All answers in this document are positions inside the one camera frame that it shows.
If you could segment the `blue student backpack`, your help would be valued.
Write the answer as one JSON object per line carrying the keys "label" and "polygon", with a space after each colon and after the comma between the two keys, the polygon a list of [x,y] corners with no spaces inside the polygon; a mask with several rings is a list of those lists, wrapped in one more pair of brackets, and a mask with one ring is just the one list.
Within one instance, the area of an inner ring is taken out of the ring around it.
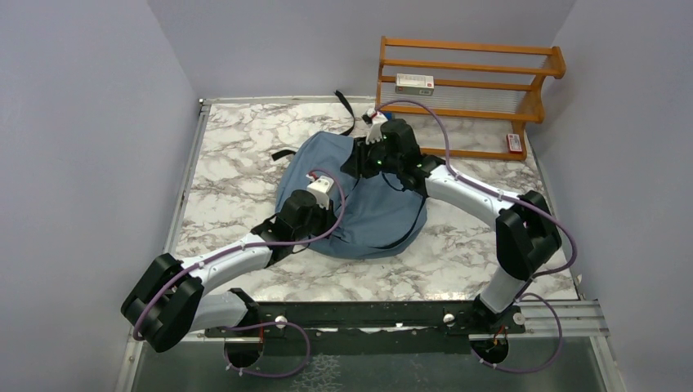
{"label": "blue student backpack", "polygon": [[300,240],[304,246],[342,259],[395,256],[415,240],[426,223],[425,198],[403,189],[392,174],[356,179],[341,172],[354,139],[350,130],[340,134],[319,131],[296,151],[274,153],[274,160],[291,158],[277,189],[275,213],[295,189],[306,190],[309,172],[330,176],[337,221],[325,233]]}

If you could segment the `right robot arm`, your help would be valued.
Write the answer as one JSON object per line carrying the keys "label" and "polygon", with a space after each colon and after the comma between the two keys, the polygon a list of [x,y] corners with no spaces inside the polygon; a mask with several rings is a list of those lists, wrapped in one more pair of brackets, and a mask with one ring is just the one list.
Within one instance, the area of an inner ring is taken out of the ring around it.
{"label": "right robot arm", "polygon": [[423,153],[403,119],[375,123],[372,129],[380,139],[356,138],[342,172],[356,179],[392,174],[404,189],[455,206],[494,230],[499,267],[471,312],[478,330],[492,332],[562,245],[545,198],[536,191],[507,193],[457,173],[443,158]]}

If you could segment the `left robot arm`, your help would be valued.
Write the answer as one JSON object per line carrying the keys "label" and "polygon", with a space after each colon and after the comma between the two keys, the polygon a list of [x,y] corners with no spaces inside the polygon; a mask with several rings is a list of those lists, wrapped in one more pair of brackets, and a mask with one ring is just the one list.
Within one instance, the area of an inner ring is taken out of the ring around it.
{"label": "left robot arm", "polygon": [[182,260],[170,253],[155,257],[120,308],[134,339],[161,353],[189,332],[224,322],[237,335],[249,334],[257,324],[251,299],[213,290],[278,263],[298,245],[327,238],[339,224],[334,207],[327,191],[296,189],[278,212],[230,245]]}

